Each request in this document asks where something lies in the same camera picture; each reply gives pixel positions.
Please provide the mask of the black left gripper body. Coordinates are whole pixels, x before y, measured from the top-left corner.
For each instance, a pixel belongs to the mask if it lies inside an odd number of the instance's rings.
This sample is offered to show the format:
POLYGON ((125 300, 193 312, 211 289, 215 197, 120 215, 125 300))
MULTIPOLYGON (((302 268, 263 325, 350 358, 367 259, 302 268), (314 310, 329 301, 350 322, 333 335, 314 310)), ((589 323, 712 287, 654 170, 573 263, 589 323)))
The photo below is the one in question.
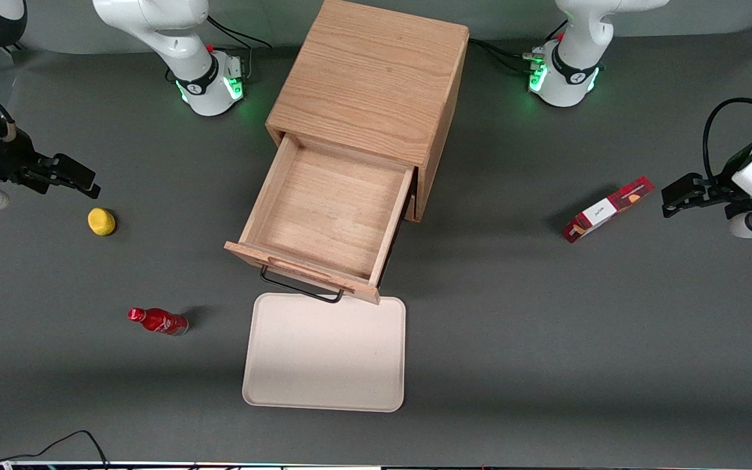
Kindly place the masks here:
POLYGON ((752 211, 752 197, 733 181, 703 181, 706 188, 705 206, 723 205, 727 220, 752 211))

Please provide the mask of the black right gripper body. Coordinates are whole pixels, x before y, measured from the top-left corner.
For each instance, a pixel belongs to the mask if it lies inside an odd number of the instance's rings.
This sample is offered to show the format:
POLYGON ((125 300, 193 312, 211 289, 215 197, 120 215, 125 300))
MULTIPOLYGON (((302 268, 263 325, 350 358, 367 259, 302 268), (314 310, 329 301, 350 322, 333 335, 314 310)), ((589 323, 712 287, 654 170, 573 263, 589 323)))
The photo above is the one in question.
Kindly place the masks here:
POLYGON ((35 151, 31 138, 21 130, 11 142, 0 138, 0 182, 24 185, 44 195, 57 182, 44 164, 47 160, 35 151))

